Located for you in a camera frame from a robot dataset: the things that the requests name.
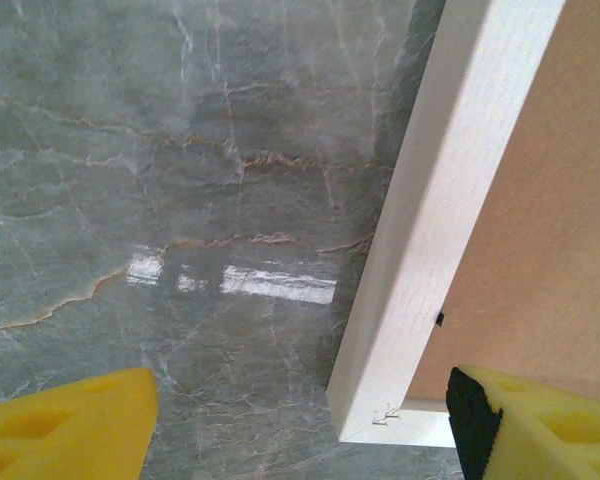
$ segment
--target white wooden frame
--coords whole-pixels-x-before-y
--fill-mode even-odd
[[[447,0],[327,389],[344,442],[453,447],[405,400],[564,0]]]

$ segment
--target wooden frame edge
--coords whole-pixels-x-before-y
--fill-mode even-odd
[[[447,1],[327,388],[341,441],[454,445],[405,392],[564,2]]]

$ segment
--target stone floor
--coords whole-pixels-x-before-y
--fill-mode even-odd
[[[462,478],[324,394],[441,8],[0,0],[0,401],[143,365],[142,478]]]

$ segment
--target marble surface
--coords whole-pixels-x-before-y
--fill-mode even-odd
[[[460,479],[324,390],[441,0],[0,0],[0,401],[143,365],[144,479]]]

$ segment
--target black rubber piece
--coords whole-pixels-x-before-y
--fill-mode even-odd
[[[494,413],[482,385],[457,367],[449,378],[447,408],[464,478],[482,480],[502,422],[502,409]]]

